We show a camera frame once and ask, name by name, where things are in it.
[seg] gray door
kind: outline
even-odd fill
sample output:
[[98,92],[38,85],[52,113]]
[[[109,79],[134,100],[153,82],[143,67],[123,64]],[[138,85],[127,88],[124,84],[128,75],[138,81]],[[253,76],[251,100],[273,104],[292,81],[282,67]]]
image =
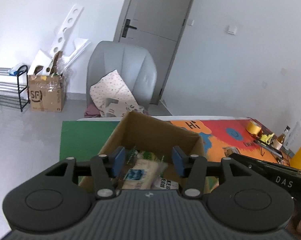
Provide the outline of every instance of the gray door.
[[148,49],[157,67],[152,104],[159,100],[191,0],[131,0],[120,42]]

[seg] door handle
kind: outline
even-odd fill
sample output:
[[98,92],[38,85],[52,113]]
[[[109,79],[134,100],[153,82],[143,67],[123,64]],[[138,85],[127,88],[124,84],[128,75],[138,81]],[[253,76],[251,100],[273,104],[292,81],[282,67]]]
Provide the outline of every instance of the door handle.
[[125,21],[125,26],[124,26],[124,30],[123,30],[123,35],[122,35],[123,38],[126,38],[127,32],[128,32],[128,29],[129,29],[129,28],[134,29],[134,30],[137,30],[137,27],[134,27],[134,26],[131,26],[131,25],[130,25],[130,19],[126,19],[126,21]]

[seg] chair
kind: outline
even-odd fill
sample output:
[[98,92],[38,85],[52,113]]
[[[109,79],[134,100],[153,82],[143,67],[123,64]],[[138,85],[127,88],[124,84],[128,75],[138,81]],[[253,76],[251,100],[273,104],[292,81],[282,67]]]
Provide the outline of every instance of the chair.
[[153,58],[147,49],[114,41],[98,43],[89,60],[86,80],[87,106],[92,103],[90,87],[115,69],[137,103],[147,110],[157,80]]

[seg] pink cloth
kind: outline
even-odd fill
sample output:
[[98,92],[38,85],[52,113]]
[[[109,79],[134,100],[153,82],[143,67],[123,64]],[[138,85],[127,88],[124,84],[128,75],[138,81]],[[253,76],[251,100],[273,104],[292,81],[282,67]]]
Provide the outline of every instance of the pink cloth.
[[100,112],[97,109],[97,107],[94,105],[94,103],[91,103],[89,106],[87,106],[87,109],[84,113],[84,118],[92,118],[92,117],[100,117]]

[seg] cardboard box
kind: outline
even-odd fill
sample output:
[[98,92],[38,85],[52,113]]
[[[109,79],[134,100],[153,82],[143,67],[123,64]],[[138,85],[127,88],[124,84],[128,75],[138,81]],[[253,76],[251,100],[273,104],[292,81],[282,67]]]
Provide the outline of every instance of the cardboard box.
[[[163,177],[176,181],[181,186],[187,179],[181,179],[175,171],[172,162],[172,148],[179,146],[186,155],[204,156],[204,142],[198,133],[137,112],[125,114],[99,154],[109,155],[118,146],[124,146],[126,149],[136,147],[138,150],[151,151],[159,158],[165,155],[168,167]],[[91,192],[93,189],[92,178],[84,177],[80,186]]]
[[62,111],[65,100],[63,76],[29,75],[28,86],[33,111]]

